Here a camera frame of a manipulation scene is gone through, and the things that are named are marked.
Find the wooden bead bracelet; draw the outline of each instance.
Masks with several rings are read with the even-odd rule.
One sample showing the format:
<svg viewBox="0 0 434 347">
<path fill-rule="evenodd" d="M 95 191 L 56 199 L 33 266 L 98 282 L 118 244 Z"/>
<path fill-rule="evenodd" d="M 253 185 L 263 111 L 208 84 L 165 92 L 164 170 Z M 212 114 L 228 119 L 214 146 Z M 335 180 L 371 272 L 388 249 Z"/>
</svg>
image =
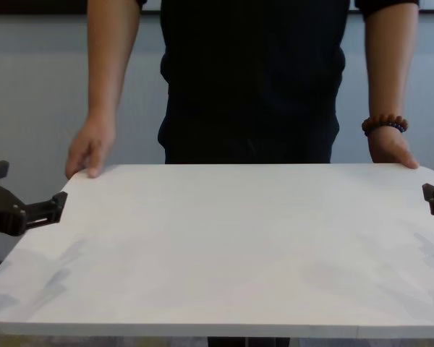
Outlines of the wooden bead bracelet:
<svg viewBox="0 0 434 347">
<path fill-rule="evenodd" d="M 362 130 L 365 136 L 370 135 L 373 130 L 379 127 L 393 127 L 400 132 L 405 132 L 408 130 L 408 121 L 402 116 L 381 114 L 379 116 L 371 116 L 362 123 Z"/>
</svg>

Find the gray wall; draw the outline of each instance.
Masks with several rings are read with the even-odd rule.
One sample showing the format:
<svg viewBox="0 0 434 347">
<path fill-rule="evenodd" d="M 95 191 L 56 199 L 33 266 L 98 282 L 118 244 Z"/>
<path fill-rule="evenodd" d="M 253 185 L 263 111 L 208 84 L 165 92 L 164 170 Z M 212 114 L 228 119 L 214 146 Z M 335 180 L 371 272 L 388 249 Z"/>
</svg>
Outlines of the gray wall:
<svg viewBox="0 0 434 347">
<path fill-rule="evenodd" d="M 421 164 L 434 169 L 434 14 L 422 15 L 420 22 L 407 98 L 408 138 Z M 360 130 L 367 117 L 363 32 L 361 17 L 350 16 L 336 163 L 370 161 Z M 66 181 L 67 147 L 87 111 L 85 41 L 82 17 L 0 17 L 0 160 L 12 164 L 1 183 L 26 202 L 48 199 Z M 163 162 L 156 142 L 166 107 L 166 84 L 159 74 L 162 53 L 158 18 L 143 18 L 111 163 Z"/>
</svg>

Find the black shirt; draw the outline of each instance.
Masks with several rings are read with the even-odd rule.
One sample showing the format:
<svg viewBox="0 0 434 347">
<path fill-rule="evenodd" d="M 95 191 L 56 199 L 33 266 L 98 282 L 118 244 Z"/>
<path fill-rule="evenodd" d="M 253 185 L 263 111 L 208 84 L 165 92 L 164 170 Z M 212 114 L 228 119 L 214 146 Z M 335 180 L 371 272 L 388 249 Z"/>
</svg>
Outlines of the black shirt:
<svg viewBox="0 0 434 347">
<path fill-rule="evenodd" d="M 418 1 L 356 0 L 356 5 L 366 18 L 406 2 Z M 227 110 L 253 106 L 271 115 L 261 116 L 259 128 L 273 123 L 285 128 L 312 113 L 334 114 L 349 5 L 349 0 L 162 0 L 161 72 L 171 97 Z M 241 117 L 240 123 L 254 123 Z"/>
</svg>

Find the person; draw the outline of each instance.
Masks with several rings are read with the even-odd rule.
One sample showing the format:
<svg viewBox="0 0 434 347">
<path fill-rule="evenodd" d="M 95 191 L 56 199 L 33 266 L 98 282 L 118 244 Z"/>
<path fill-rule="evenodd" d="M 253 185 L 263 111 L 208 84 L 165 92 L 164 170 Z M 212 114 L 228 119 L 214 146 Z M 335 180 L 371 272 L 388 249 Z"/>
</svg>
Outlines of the person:
<svg viewBox="0 0 434 347">
<path fill-rule="evenodd" d="M 85 167 L 94 178 L 103 169 L 116 137 L 116 111 L 143 3 L 88 1 L 89 110 L 69 149 L 68 178 Z M 169 101 L 158 140 L 166 163 L 329 163 L 339 131 L 335 103 L 349 5 L 349 0 L 162 0 L 161 73 Z M 365 18 L 367 116 L 375 125 L 367 140 L 376 163 L 418 167 L 396 122 L 404 112 L 418 5 L 418 0 L 356 0 Z M 377 123 L 380 117 L 392 121 Z M 250 345 L 258 343 L 282 346 L 286 340 Z M 244 346 L 244 341 L 209 344 Z"/>
</svg>

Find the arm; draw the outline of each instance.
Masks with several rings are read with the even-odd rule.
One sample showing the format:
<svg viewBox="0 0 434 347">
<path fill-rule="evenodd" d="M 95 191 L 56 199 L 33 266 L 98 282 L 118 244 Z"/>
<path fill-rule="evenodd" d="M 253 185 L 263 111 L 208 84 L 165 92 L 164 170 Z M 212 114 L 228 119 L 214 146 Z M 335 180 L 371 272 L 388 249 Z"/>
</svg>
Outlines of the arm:
<svg viewBox="0 0 434 347">
<path fill-rule="evenodd" d="M 135 0 L 88 1 L 89 115 L 115 115 L 139 21 Z"/>
<path fill-rule="evenodd" d="M 366 53 L 370 115 L 403 116 L 407 76 L 418 22 L 417 0 L 357 0 L 366 19 Z M 380 127 L 368 136 L 375 163 L 417 168 L 403 134 Z"/>
<path fill-rule="evenodd" d="M 86 166 L 97 177 L 103 168 L 139 21 L 136 0 L 88 0 L 88 116 L 70 146 L 67 178 Z"/>
<path fill-rule="evenodd" d="M 403 115 L 407 75 L 417 35 L 418 7 L 397 4 L 366 21 L 370 115 Z"/>
</svg>

